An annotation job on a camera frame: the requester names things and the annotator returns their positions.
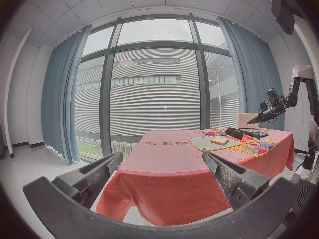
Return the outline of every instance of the robotic arm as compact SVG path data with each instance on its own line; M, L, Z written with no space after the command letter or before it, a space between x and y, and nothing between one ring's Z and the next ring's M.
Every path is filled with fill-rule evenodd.
M300 82L304 82L307 86L308 99L310 103L310 113L313 120L310 121L310 132L308 147L309 151L306 154L302 167L306 170L312 169L316 152L319 148L319 102L318 94L314 81L313 71L310 66L298 65L293 67L293 80L291 82L289 93L286 97L279 97L275 89L270 89L266 94L271 102L270 107L267 102L259 105L262 110L258 116L247 122L247 124L266 122L276 119L281 114L286 112L286 108L295 107L297 105L298 90Z

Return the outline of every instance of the grass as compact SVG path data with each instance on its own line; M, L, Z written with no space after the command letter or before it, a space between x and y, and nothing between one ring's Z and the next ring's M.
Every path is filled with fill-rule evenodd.
M79 151L84 151L87 153L94 154L95 156L102 156L102 151L99 150L99 147L96 145L90 145L82 142L78 142Z

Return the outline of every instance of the white tiled floor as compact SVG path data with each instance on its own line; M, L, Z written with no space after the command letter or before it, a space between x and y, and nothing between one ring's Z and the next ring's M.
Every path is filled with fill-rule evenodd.
M61 156L58 156L51 149L39 146L30 148L29 146L22 146L14 149L14 158L10 158L8 152L6 152L5 160L0 160L0 181L6 190L9 198L13 205L18 210L20 215L26 220L29 226L42 238L52 239L54 238L45 226L40 222L38 217L31 209L26 197L22 191L22 186L37 179L40 176L45 176L49 180L53 180L57 175L69 172L73 169L77 169L87 163L81 161L80 163L66 165L65 161ZM296 170L297 162L294 164L294 170ZM286 167L284 171L278 174L270 185L278 178L285 177L290 179L293 172L289 171ZM319 169L314 171L314 176L311 182L316 183L316 178L319 177ZM93 204L91 210L95 211L95 206L99 197ZM232 209L218 213L212 217L205 218L196 223L217 218L226 213L231 212ZM144 220L139 214L135 207L132 207L126 215L124 222L132 223L136 225L152 226L148 221ZM280 226L275 232L280 233L283 231L285 226Z

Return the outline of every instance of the air conditioning unit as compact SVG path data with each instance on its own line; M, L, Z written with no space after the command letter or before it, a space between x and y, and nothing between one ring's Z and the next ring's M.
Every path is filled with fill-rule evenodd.
M120 146L123 154L130 154L132 152L132 144L130 142L121 142Z
M133 143L133 144L132 144L132 151L135 149L135 147L136 147L137 145L138 145L137 143Z
M112 153L121 151L120 143L118 141L111 141Z

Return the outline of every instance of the kitchen knife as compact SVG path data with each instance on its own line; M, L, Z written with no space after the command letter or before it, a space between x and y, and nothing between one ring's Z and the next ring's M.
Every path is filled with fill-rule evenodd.
M257 138L258 140L260 140L260 135L256 132L253 131L249 131L249 130L241 130L241 129L237 129L237 128L233 128L233 127L229 127L226 129L226 133L232 137L235 137L237 139L242 140L242 136L244 134L252 136L254 138Z

